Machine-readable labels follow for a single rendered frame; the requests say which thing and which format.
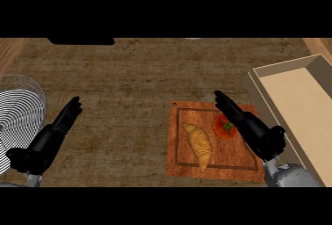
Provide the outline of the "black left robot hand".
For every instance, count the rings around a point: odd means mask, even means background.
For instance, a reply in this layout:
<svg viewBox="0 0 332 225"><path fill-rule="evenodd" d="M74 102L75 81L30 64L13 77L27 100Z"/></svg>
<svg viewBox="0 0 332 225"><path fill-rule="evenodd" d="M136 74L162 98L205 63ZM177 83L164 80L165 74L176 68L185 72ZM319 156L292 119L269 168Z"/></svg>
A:
<svg viewBox="0 0 332 225"><path fill-rule="evenodd" d="M43 175L49 169L65 136L81 113L80 97L74 97L59 112L58 118L47 124L30 143L28 147L12 148L6 151L10 168L21 173Z"/></svg>

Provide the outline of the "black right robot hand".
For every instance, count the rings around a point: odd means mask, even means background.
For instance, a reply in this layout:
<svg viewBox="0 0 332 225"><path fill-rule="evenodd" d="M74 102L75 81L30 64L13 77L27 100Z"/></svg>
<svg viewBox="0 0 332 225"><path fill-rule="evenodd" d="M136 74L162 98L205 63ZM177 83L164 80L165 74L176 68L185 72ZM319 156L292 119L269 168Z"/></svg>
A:
<svg viewBox="0 0 332 225"><path fill-rule="evenodd" d="M285 129L280 126L267 127L261 119L249 111L241 109L221 91L214 91L214 94L216 107L238 128L254 154L264 162L269 162L283 153Z"/></svg>

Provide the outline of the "red tomato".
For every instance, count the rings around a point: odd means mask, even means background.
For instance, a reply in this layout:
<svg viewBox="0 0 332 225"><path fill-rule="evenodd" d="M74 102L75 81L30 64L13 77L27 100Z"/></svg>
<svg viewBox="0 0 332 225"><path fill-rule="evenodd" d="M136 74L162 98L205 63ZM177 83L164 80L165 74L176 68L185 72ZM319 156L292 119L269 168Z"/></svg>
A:
<svg viewBox="0 0 332 225"><path fill-rule="evenodd" d="M230 139L238 133L238 128L224 114L218 114L213 121L213 131L220 139Z"/></svg>

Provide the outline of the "brown wooden cutting board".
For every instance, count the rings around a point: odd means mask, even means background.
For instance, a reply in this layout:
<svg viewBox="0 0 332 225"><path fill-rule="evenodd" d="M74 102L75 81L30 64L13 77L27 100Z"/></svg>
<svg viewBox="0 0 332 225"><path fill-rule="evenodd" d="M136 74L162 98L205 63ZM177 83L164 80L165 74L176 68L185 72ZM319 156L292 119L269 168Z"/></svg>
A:
<svg viewBox="0 0 332 225"><path fill-rule="evenodd" d="M173 100L168 114L168 149L165 155L165 174L190 178L214 178L263 183L263 160L254 155L239 132L221 139L213 124L221 111L208 102ZM201 127L213 147L208 167L199 171L198 158L189 145L183 124Z"/></svg>

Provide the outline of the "beige cardboard box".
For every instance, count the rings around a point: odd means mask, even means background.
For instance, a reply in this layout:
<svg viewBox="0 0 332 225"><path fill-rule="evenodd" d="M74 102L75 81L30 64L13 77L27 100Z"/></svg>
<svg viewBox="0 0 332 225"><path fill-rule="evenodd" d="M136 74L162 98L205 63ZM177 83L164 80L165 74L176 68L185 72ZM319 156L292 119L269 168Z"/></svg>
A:
<svg viewBox="0 0 332 225"><path fill-rule="evenodd" d="M316 54L261 66L244 85L264 124L285 129L282 160L332 187L332 63Z"/></svg>

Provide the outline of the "golden croissant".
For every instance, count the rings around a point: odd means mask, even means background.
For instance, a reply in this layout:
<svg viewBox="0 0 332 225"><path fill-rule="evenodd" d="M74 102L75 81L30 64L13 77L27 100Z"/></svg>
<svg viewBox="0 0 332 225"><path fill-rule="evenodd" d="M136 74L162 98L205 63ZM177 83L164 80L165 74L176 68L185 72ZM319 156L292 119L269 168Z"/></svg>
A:
<svg viewBox="0 0 332 225"><path fill-rule="evenodd" d="M187 133L189 147L198 159L199 171L204 172L210 165L213 153L210 137L207 135L204 128L199 127L198 125L183 122L182 126Z"/></svg>

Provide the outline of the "pale wooden cabinet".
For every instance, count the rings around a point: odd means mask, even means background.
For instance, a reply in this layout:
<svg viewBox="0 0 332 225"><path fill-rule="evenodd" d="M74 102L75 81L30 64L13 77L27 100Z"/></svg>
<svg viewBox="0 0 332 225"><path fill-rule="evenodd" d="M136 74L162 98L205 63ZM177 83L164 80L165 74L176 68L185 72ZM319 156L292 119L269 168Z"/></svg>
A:
<svg viewBox="0 0 332 225"><path fill-rule="evenodd" d="M322 54L332 63L332 39L303 38L311 54Z"/></svg>

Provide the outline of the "black appliance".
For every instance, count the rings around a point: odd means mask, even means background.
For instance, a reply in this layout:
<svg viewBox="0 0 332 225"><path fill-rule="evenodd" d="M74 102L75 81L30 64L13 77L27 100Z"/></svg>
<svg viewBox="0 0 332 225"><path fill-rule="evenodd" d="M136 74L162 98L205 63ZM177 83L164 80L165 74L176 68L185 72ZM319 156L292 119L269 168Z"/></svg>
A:
<svg viewBox="0 0 332 225"><path fill-rule="evenodd" d="M96 46L111 46L114 45L114 38L106 40L99 39L62 39L62 38L49 38L50 43L55 45L96 45Z"/></svg>

